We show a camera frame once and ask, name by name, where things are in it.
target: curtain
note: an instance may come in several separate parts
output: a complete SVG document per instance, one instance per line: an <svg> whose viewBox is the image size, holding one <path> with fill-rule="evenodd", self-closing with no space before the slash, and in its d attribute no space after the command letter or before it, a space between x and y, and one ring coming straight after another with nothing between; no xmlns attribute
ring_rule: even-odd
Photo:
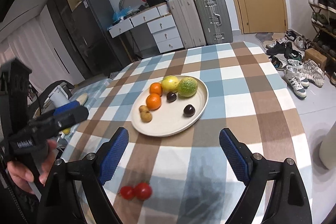
<svg viewBox="0 0 336 224"><path fill-rule="evenodd" d="M32 69L29 80L39 93L58 80L73 83L72 77L55 58L36 18L20 26L1 42L0 64L13 57Z"/></svg>

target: hand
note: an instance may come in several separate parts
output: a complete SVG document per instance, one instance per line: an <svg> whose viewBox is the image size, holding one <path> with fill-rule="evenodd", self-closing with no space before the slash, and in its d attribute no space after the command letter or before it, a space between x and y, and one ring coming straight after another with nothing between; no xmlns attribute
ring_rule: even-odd
<svg viewBox="0 0 336 224"><path fill-rule="evenodd" d="M53 153L53 150L56 149L57 143L54 140L47 140L49 145L49 154L46 158L46 160L42 163L42 171L43 173L40 175L39 180L44 185L47 177L49 175L49 171L51 167L53 166L53 163L55 161L55 156ZM20 187L22 190L34 194L33 190L30 188L28 182L34 181L34 176L31 173L31 171L23 165L22 163L12 160L7 163L7 169L12 177L12 180L14 183Z"/></svg>

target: metal bolt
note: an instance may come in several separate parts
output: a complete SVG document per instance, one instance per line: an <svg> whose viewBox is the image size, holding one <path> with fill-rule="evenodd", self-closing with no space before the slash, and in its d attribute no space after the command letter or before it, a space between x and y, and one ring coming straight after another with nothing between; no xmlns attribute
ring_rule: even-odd
<svg viewBox="0 0 336 224"><path fill-rule="evenodd" d="M261 159L263 158L262 155L259 154L259 153L254 153L254 154L253 154L253 157L254 157L256 160L261 160Z"/></svg>
<svg viewBox="0 0 336 224"><path fill-rule="evenodd" d="M57 159L57 160L55 160L54 164L55 165L60 165L62 162L63 162L62 159Z"/></svg>
<svg viewBox="0 0 336 224"><path fill-rule="evenodd" d="M93 160L93 159L95 158L95 156L96 156L95 153L88 153L88 154L86 155L86 158L87 158L88 160Z"/></svg>
<svg viewBox="0 0 336 224"><path fill-rule="evenodd" d="M293 164L294 164L294 160L291 159L291 158L288 158L288 159L287 159L287 163L288 163L289 165L293 165Z"/></svg>

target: red tomato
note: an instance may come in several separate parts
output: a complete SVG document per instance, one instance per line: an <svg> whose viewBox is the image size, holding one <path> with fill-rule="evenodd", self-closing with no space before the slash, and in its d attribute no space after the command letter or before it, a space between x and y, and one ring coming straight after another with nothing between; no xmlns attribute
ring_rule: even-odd
<svg viewBox="0 0 336 224"><path fill-rule="evenodd" d="M134 198L134 190L132 186L123 186L120 189L120 195L127 200Z"/></svg>
<svg viewBox="0 0 336 224"><path fill-rule="evenodd" d="M140 200L149 199L152 195L152 188L149 186L148 183L140 182L137 186L133 189L135 196Z"/></svg>

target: orange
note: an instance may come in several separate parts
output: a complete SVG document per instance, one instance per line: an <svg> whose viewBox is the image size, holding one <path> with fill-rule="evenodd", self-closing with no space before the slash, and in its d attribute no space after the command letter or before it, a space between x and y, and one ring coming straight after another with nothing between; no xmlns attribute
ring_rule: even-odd
<svg viewBox="0 0 336 224"><path fill-rule="evenodd" d="M153 83L151 84L150 88L149 88L149 93L156 93L158 95L162 95L162 86L160 83Z"/></svg>
<svg viewBox="0 0 336 224"><path fill-rule="evenodd" d="M146 99L146 105L150 110L158 109L161 106L160 95L153 93Z"/></svg>

